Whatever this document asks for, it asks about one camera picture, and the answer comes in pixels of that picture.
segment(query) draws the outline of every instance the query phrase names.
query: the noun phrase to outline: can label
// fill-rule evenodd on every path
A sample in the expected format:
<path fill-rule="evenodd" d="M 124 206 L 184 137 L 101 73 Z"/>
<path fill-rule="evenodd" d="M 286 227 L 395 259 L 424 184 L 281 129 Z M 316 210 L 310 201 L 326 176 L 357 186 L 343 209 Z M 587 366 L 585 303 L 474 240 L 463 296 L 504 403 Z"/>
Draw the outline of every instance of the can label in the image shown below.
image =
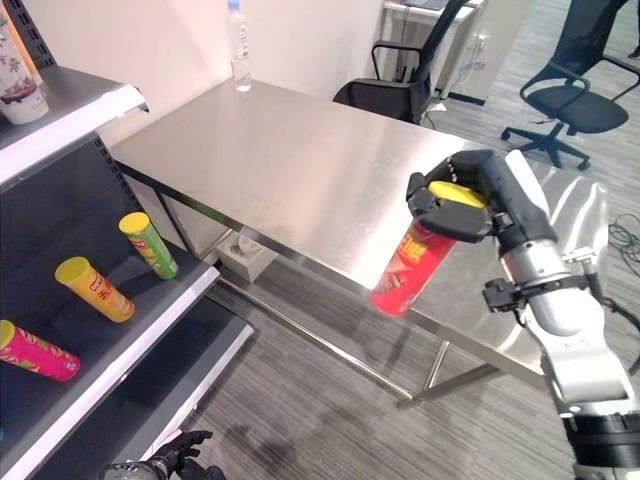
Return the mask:
<path fill-rule="evenodd" d="M 127 236 L 156 275 L 164 280 L 175 277 L 178 273 L 178 264 L 152 224 L 142 232 Z"/>
<path fill-rule="evenodd" d="M 9 344 L 0 350 L 0 360 L 30 372 L 64 382 L 80 368 L 75 355 L 15 327 Z"/>
<path fill-rule="evenodd" d="M 96 276 L 89 284 L 89 290 L 94 293 L 96 299 L 96 307 L 106 316 L 112 318 L 113 313 L 117 315 L 115 318 L 124 316 L 129 318 L 135 311 L 133 303 L 118 290 L 112 283 L 96 272 Z"/>
<path fill-rule="evenodd" d="M 412 224 L 371 293 L 371 303 L 387 315 L 404 315 L 455 243 Z"/>

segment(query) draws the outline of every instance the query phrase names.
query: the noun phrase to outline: cup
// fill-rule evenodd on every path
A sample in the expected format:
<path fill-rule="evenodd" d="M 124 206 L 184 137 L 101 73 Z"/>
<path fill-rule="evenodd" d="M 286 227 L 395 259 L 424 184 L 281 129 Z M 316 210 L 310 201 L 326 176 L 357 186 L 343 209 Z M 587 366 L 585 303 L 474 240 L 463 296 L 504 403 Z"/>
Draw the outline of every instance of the cup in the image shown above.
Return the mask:
<path fill-rule="evenodd" d="M 0 12 L 0 113 L 14 125 L 32 122 L 49 111 L 44 95 L 24 63 Z"/>

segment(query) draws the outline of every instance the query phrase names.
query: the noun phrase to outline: white shelf edge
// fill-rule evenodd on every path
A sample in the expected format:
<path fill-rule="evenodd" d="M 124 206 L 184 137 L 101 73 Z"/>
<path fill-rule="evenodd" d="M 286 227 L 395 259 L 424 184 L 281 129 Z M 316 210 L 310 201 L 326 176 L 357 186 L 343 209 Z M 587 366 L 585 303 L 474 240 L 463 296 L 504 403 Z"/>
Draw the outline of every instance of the white shelf edge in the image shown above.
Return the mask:
<path fill-rule="evenodd" d="M 17 140 L 0 150 L 0 185 L 98 127 L 145 105 L 137 88 L 123 85 Z"/>
<path fill-rule="evenodd" d="M 2 480 L 24 480 L 27 478 L 69 431 L 91 411 L 96 402 L 104 397 L 113 385 L 126 378 L 125 374 L 131 366 L 211 286 L 218 275 L 220 273 L 215 268 L 207 269 L 158 317 L 153 326 L 149 327 L 122 355 L 116 358 L 67 411 L 31 445 L 2 477 Z"/>
<path fill-rule="evenodd" d="M 240 332 L 233 343 L 229 345 L 229 348 L 227 348 L 224 354 L 216 362 L 211 371 L 202 379 L 202 382 L 200 382 L 200 384 L 193 390 L 189 398 L 185 400 L 182 406 L 176 411 L 173 418 L 171 418 L 167 425 L 162 429 L 158 438 L 152 442 L 147 451 L 140 458 L 135 460 L 146 460 L 155 453 L 158 448 L 164 445 L 165 442 L 169 441 L 176 431 L 179 432 L 178 429 L 180 428 L 180 425 L 182 425 L 182 422 L 184 422 L 191 411 L 198 406 L 200 399 L 205 395 L 205 393 L 207 393 L 216 379 L 224 369 L 227 368 L 227 365 L 229 365 L 231 360 L 235 358 L 240 348 L 242 348 L 254 332 L 253 327 L 249 325 L 242 329 L 242 332 Z"/>

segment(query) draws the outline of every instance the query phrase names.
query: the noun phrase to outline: shelf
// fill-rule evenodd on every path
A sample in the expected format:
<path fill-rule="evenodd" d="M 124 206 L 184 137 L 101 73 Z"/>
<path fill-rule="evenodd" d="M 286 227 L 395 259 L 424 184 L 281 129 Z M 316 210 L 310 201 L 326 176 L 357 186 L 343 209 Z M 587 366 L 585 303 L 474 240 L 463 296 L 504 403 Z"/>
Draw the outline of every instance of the shelf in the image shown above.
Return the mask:
<path fill-rule="evenodd" d="M 25 125 L 0 120 L 0 186 L 130 110 L 146 108 L 126 85 L 53 65 L 40 71 L 49 112 Z"/>
<path fill-rule="evenodd" d="M 161 444 L 182 424 L 252 333 L 243 319 L 200 300 L 34 480 L 98 478 L 104 465 L 147 458 L 154 441 Z"/>
<path fill-rule="evenodd" d="M 115 324 L 79 299 L 50 318 L 55 336 L 43 337 L 80 357 L 73 379 L 59 383 L 19 368 L 0 369 L 2 480 L 27 478 L 212 285 L 214 268 L 170 249 L 180 266 L 172 280 L 160 280 L 137 254 L 109 275 L 136 305 L 129 321 Z"/>

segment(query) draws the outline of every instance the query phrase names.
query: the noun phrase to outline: robotic arm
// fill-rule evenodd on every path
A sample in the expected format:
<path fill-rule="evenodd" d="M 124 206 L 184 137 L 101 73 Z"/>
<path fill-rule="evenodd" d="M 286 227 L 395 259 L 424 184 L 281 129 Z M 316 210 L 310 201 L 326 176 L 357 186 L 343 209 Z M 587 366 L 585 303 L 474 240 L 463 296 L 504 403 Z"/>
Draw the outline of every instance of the robotic arm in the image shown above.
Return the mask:
<path fill-rule="evenodd" d="M 470 188 L 486 208 L 437 199 L 428 189 L 433 181 Z M 426 176 L 414 173 L 407 202 L 421 226 L 435 233 L 466 242 L 497 238 L 510 280 L 487 283 L 483 294 L 492 311 L 513 312 L 540 346 L 576 456 L 576 478 L 639 479 L 640 405 L 605 342 L 602 306 L 587 290 L 591 282 L 566 267 L 547 213 L 532 201 L 535 189 L 525 191 L 523 184 L 490 150 L 458 152 Z"/>
<path fill-rule="evenodd" d="M 200 455 L 195 447 L 211 436 L 204 430 L 181 433 L 148 460 L 107 465 L 100 480 L 168 480 L 174 472 L 182 480 L 225 480 L 218 467 L 205 470 L 191 458 Z"/>

